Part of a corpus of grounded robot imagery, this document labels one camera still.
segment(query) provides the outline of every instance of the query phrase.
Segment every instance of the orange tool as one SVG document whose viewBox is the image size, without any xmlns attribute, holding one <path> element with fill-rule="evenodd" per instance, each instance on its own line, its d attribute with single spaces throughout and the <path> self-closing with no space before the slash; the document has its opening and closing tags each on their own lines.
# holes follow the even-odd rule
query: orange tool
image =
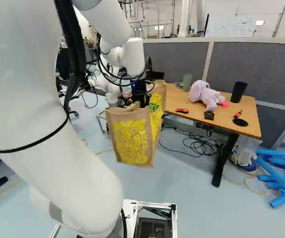
<svg viewBox="0 0 285 238">
<path fill-rule="evenodd" d="M 176 108 L 176 112 L 187 114 L 187 113 L 189 113 L 189 110 L 186 108 Z"/>
</svg>

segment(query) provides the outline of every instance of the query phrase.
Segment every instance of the wooden desk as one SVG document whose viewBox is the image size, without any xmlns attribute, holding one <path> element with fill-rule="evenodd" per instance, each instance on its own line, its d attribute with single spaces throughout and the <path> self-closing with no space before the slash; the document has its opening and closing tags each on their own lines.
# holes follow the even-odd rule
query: wooden desk
<svg viewBox="0 0 285 238">
<path fill-rule="evenodd" d="M 212 185 L 215 187 L 219 187 L 220 185 L 223 167 L 227 158 L 230 156 L 239 135 L 246 135 L 257 139 L 262 137 L 255 98 L 243 96 L 240 103 L 231 103 L 230 93 L 221 92 L 221 94 L 225 97 L 225 101 L 229 103 L 229 107 L 223 108 L 218 105 L 217 110 L 214 112 L 214 120 L 206 120 L 204 119 L 204 112 L 206 111 L 205 104 L 202 102 L 190 102 L 188 99 L 189 92 L 184 92 L 174 84 L 167 83 L 166 113 L 198 121 L 230 132 L 227 143 L 223 147 L 223 153 L 220 152 L 214 170 Z M 186 108 L 189 110 L 189 113 L 177 113 L 175 112 L 176 108 Z M 248 122 L 247 127 L 237 126 L 232 121 L 234 115 L 241 110 L 243 111 L 240 118 Z"/>
</svg>

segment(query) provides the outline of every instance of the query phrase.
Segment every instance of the paper bag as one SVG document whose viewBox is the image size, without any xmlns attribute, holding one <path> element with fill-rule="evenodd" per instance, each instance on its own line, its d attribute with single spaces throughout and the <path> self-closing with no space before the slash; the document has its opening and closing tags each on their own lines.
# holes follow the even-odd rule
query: paper bag
<svg viewBox="0 0 285 238">
<path fill-rule="evenodd" d="M 166 101 L 165 82 L 154 83 L 149 107 L 133 104 L 105 110 L 118 162 L 152 168 Z"/>
</svg>

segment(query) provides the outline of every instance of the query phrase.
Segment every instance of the lavender plush toy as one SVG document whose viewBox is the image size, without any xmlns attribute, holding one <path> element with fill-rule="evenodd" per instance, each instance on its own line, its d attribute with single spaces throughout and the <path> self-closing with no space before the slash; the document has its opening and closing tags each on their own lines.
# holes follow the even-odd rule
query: lavender plush toy
<svg viewBox="0 0 285 238">
<path fill-rule="evenodd" d="M 225 97 L 220 92 L 210 88 L 207 82 L 197 80 L 191 86 L 188 98 L 191 102 L 202 101 L 207 106 L 207 111 L 215 111 L 217 103 L 221 104 L 225 101 Z"/>
</svg>

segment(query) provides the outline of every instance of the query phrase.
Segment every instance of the whiteboard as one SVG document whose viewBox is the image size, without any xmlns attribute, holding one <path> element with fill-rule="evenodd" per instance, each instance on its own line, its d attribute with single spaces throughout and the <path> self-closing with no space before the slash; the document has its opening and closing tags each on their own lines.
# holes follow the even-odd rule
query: whiteboard
<svg viewBox="0 0 285 238">
<path fill-rule="evenodd" d="M 206 37 L 252 37 L 255 22 L 247 16 L 210 15 Z"/>
</svg>

